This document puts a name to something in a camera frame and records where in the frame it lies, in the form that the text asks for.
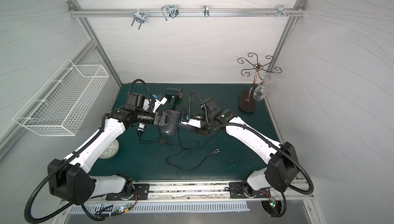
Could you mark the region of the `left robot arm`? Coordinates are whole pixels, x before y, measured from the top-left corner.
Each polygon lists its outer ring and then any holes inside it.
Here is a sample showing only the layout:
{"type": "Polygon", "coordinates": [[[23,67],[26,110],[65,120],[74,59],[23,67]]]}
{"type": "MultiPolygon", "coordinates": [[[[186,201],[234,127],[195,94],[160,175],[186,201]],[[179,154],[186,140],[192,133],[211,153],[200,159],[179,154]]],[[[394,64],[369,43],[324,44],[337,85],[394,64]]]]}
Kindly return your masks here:
{"type": "Polygon", "coordinates": [[[92,166],[109,145],[133,124],[153,124],[163,128],[168,125],[177,126],[179,119],[180,113],[171,110],[152,113],[116,109],[104,114],[101,126],[90,138],[64,159],[54,159],[48,165],[48,175],[39,183],[26,203],[25,221],[30,224],[48,221],[72,205],[82,206],[86,212],[85,202],[92,197],[107,194],[126,200],[136,197],[131,178],[122,175],[90,177],[92,166]],[[45,185],[49,186],[51,195],[68,203],[47,216],[35,218],[32,215],[32,206],[45,185]]]}

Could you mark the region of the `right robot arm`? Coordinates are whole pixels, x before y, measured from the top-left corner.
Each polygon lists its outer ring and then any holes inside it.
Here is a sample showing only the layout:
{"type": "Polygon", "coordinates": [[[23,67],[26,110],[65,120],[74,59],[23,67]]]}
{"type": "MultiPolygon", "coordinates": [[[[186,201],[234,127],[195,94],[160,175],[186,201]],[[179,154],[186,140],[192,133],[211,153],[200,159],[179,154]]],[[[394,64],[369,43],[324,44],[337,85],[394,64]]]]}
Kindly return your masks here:
{"type": "Polygon", "coordinates": [[[272,140],[248,125],[230,110],[202,115],[182,115],[179,126],[196,133],[222,130],[246,145],[257,154],[266,167],[249,173],[242,181],[242,192],[254,198],[261,189],[273,188],[284,193],[288,188],[310,195],[314,191],[311,177],[299,164],[295,148],[272,140]]]}

